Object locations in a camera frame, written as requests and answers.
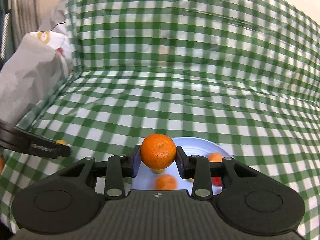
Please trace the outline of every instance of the black clamp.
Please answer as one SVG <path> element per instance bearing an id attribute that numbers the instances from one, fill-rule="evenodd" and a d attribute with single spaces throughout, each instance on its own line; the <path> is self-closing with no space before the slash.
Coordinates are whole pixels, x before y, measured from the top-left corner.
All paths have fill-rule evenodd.
<path id="1" fill-rule="evenodd" d="M 69 157 L 69 146 L 34 135 L 0 119 L 0 147 L 28 155 L 56 159 Z"/>
<path id="2" fill-rule="evenodd" d="M 181 178 L 194 178 L 191 197 L 212 202 L 232 227 L 261 236 L 298 228 L 304 202 L 284 184 L 231 157 L 224 157 L 222 163 L 209 162 L 202 156 L 187 156 L 179 146 L 176 163 Z M 221 178 L 223 191 L 213 196 L 211 177 L 215 176 Z"/>
<path id="3" fill-rule="evenodd" d="M 135 177 L 140 163 L 140 145 L 130 156 L 114 155 L 104 162 L 85 157 L 20 191 L 12 203 L 15 220 L 22 228 L 44 234 L 84 226 L 105 201 L 125 197 L 123 178 Z M 106 176 L 104 195 L 94 192 L 97 177 L 102 176 Z"/>

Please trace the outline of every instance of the mandarin orange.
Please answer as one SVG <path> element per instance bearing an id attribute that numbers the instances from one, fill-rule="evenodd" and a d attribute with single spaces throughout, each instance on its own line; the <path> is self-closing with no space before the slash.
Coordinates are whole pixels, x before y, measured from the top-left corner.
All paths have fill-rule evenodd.
<path id="1" fill-rule="evenodd" d="M 3 157 L 3 155 L 1 155 L 0 156 L 0 174 L 3 170 L 3 168 L 4 168 L 4 157 Z"/>
<path id="2" fill-rule="evenodd" d="M 177 189 L 177 187 L 177 180 L 169 174 L 162 174 L 155 180 L 155 190 L 174 190 Z"/>
<path id="3" fill-rule="evenodd" d="M 165 169 L 161 169 L 161 170 L 151 169 L 151 170 L 152 170 L 152 172 L 155 173 L 155 174 L 160 174 L 160 173 L 162 173 L 162 172 L 165 171 Z"/>
<path id="4" fill-rule="evenodd" d="M 208 156 L 209 162 L 217 162 L 217 163 L 220 163 L 220 162 L 222 162 L 222 158 L 223 158 L 223 156 L 222 156 L 220 153 L 218 153 L 218 152 L 211 153 L 211 154 Z"/>
<path id="5" fill-rule="evenodd" d="M 152 134 L 143 140 L 140 155 L 146 166 L 162 170 L 170 166 L 176 158 L 176 146 L 168 136 Z"/>
<path id="6" fill-rule="evenodd" d="M 68 144 L 67 144 L 66 141 L 64 141 L 64 140 L 57 140 L 56 143 L 59 143 L 59 144 L 63 144 L 63 145 L 67 145 L 67 146 L 68 146 Z"/>

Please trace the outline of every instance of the metal screw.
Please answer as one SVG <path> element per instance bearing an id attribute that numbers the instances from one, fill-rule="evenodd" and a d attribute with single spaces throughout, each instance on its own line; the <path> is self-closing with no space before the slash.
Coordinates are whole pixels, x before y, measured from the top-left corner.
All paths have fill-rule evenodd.
<path id="1" fill-rule="evenodd" d="M 118 188 L 111 188 L 107 190 L 107 195 L 110 197 L 119 197 L 122 194 L 122 190 Z"/>
<path id="2" fill-rule="evenodd" d="M 207 197 L 210 195 L 210 191 L 205 189 L 205 188 L 200 188 L 200 189 L 197 189 L 195 191 L 195 194 L 198 196 L 198 197 Z"/>

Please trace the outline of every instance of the red fruit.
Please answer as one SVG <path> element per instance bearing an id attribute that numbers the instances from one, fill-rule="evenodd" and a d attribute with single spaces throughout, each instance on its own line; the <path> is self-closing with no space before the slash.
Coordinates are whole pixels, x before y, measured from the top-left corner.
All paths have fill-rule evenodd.
<path id="1" fill-rule="evenodd" d="M 211 181 L 212 181 L 212 184 L 215 187 L 221 187 L 221 179 L 220 179 L 220 177 L 212 177 Z"/>

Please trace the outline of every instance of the red object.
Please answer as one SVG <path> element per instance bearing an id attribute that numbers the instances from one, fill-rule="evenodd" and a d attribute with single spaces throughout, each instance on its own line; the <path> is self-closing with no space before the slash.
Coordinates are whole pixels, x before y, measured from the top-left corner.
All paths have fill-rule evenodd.
<path id="1" fill-rule="evenodd" d="M 212 177 L 211 181 L 212 181 L 212 184 L 215 187 L 221 187 L 221 179 L 220 179 L 220 177 Z"/>
<path id="2" fill-rule="evenodd" d="M 57 48 L 56 51 L 59 52 L 64 57 L 62 47 Z"/>

